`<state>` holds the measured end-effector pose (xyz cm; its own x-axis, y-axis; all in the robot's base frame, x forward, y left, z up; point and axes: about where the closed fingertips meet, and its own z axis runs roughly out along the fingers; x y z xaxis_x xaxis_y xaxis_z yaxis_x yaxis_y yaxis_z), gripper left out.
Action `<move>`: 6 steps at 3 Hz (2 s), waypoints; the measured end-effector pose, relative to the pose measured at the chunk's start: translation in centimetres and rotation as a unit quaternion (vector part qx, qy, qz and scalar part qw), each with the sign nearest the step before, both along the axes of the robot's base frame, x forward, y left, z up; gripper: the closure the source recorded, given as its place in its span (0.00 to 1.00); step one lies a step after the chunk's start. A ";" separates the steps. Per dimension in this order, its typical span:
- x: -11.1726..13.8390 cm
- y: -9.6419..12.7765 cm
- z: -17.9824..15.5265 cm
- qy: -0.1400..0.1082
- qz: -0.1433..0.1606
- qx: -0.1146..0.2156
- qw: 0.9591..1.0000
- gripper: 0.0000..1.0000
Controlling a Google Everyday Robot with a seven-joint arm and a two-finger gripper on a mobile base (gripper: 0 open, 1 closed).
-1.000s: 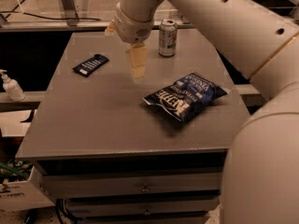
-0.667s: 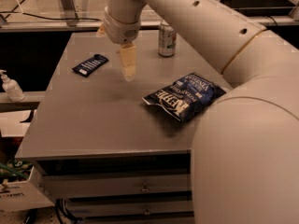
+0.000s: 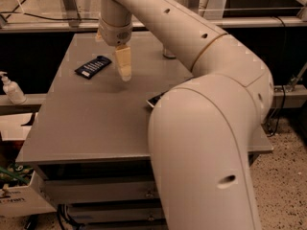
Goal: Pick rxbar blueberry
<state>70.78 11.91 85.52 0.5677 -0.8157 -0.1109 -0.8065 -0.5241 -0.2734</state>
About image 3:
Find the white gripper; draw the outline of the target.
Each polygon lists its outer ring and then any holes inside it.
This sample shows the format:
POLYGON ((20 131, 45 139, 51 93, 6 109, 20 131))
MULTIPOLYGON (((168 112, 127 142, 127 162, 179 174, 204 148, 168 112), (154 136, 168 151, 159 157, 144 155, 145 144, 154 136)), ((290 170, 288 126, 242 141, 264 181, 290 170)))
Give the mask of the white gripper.
POLYGON ((131 53, 130 46, 126 43, 131 38, 131 17, 117 19, 115 22, 106 22, 99 18, 98 30, 95 35, 97 42, 105 41, 109 46, 114 46, 115 60, 118 73, 123 81, 131 79, 131 53))

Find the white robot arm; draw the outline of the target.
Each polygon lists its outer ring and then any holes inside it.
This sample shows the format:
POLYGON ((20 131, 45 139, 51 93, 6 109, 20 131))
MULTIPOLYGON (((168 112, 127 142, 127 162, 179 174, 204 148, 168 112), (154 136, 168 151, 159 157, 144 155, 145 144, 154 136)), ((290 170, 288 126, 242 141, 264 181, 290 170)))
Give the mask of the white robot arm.
POLYGON ((153 174, 169 230, 262 230, 248 148, 273 99, 268 66, 174 0, 102 0, 99 31, 122 43, 137 18, 193 75, 149 121, 153 174))

